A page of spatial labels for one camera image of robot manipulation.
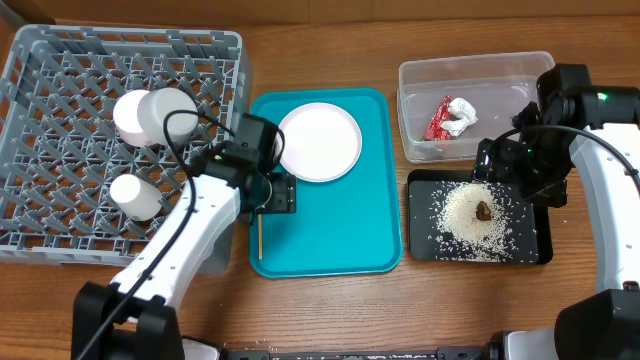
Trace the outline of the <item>wooden chopstick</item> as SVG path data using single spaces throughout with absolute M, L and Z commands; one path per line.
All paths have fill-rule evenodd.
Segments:
M 263 259 L 264 254 L 264 241 L 263 241 L 263 216 L 258 214 L 258 259 Z

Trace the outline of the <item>large white pink plate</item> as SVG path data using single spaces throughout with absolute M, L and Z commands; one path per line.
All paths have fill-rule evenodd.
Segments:
M 348 173 L 362 151 L 354 117 L 337 105 L 314 102 L 290 111 L 280 122 L 284 133 L 280 164 L 298 179 L 329 182 Z

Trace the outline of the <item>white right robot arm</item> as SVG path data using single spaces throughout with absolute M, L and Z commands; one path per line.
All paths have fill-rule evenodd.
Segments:
M 599 86 L 582 64 L 557 64 L 512 128 L 480 142 L 472 178 L 514 183 L 523 200 L 559 208 L 577 170 L 597 256 L 595 295 L 554 326 L 496 334 L 486 359 L 636 359 L 639 356 L 639 90 Z

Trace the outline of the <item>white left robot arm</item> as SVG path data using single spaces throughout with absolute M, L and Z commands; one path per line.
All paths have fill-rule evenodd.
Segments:
M 108 285 L 86 283 L 74 300 L 74 359 L 208 359 L 218 347 L 181 334 L 177 310 L 217 241 L 241 214 L 292 213 L 294 176 L 277 171 L 283 131 L 244 114 L 230 139 L 179 165 L 180 199 L 143 251 Z

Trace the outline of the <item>black food waste tray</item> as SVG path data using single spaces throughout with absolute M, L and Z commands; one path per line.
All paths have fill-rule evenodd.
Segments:
M 416 260 L 543 265 L 553 257 L 548 210 L 514 184 L 473 183 L 469 170 L 412 171 L 407 216 Z

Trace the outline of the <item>grey dishwasher rack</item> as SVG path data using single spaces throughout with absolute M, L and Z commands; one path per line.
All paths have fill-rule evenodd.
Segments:
M 135 147 L 112 113 L 132 90 L 171 87 L 201 117 L 179 155 Z M 126 173 L 176 203 L 181 165 L 226 140 L 249 107 L 252 67 L 233 31 L 27 25 L 1 77 L 1 258 L 38 265 L 128 265 L 161 225 L 112 201 Z

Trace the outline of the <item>teal plastic tray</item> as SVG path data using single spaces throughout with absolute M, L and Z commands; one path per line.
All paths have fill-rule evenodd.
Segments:
M 251 112 L 280 123 L 312 102 L 337 105 L 354 117 L 361 155 L 337 180 L 298 180 L 296 212 L 263 216 L 262 260 L 258 222 L 251 226 L 250 262 L 268 278 L 388 272 L 400 262 L 403 241 L 387 100 L 373 88 L 272 92 L 258 97 Z

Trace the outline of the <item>brown food chunk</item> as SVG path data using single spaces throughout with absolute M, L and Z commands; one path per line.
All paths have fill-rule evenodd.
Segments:
M 492 219 L 491 209 L 484 201 L 479 201 L 476 206 L 476 218 L 479 221 L 490 221 Z

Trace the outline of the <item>crumpled white tissue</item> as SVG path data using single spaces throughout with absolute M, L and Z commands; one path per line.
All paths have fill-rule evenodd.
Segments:
M 453 99 L 447 109 L 450 120 L 443 121 L 441 127 L 451 137 L 459 137 L 469 126 L 478 121 L 476 109 L 464 98 Z

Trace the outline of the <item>clear plastic bin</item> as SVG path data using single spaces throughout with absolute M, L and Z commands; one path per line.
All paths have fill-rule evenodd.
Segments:
M 404 154 L 416 164 L 469 160 L 478 143 L 512 128 L 511 118 L 538 100 L 536 81 L 555 65 L 544 51 L 408 61 L 399 68 L 397 113 Z M 445 97 L 463 98 L 479 121 L 460 137 L 423 135 Z

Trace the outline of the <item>red wrapper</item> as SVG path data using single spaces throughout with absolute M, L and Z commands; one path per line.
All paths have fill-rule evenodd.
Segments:
M 449 104 L 452 101 L 450 96 L 445 96 L 435 113 L 431 117 L 429 125 L 426 127 L 424 141 L 443 141 L 451 138 L 449 132 L 442 127 L 445 121 L 450 120 Z

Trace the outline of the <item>pile of rice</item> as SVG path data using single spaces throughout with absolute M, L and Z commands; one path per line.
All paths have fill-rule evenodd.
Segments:
M 438 181 L 429 195 L 426 228 L 418 240 L 428 259 L 441 261 L 533 264 L 538 261 L 533 206 L 514 185 Z M 490 221 L 476 218 L 484 201 Z

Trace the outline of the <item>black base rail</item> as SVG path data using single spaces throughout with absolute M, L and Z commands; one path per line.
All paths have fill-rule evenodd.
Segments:
M 505 360 L 501 343 L 482 346 L 441 346 L 428 350 L 276 352 L 220 348 L 222 360 Z

